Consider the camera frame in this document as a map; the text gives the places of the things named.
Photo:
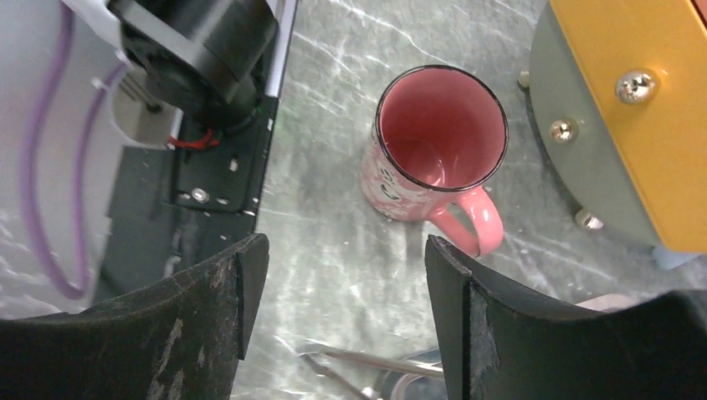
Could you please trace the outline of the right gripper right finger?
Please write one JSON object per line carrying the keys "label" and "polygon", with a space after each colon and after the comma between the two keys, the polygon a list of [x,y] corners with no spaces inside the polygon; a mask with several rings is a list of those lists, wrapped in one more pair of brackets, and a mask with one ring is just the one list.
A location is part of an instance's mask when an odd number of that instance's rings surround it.
{"label": "right gripper right finger", "polygon": [[451,399],[706,396],[703,290],[601,312],[536,292],[439,236],[424,264]]}

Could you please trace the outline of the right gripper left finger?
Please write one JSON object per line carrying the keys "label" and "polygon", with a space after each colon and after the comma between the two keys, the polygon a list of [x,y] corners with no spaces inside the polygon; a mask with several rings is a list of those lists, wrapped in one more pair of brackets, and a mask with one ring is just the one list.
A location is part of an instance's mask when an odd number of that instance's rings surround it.
{"label": "right gripper left finger", "polygon": [[2,321],[2,398],[228,398],[268,261],[268,237],[255,233],[81,313]]}

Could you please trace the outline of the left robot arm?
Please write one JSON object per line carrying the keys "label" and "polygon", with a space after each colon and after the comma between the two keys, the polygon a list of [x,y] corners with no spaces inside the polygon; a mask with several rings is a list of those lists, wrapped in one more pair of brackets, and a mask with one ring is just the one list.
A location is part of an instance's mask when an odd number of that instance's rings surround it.
{"label": "left robot arm", "polygon": [[254,231],[296,9],[2,2],[2,319],[79,313]]}

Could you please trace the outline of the metal tongs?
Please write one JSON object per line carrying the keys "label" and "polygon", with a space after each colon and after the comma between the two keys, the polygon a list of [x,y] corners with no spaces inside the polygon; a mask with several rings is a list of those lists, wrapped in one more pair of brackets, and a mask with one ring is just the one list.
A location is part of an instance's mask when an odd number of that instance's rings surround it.
{"label": "metal tongs", "polygon": [[[337,383],[357,399],[434,400],[448,397],[437,348],[403,358],[391,358],[311,342],[300,347],[297,355],[316,375]],[[373,369],[378,376],[371,386],[359,388],[330,366],[321,363],[324,358]]]}

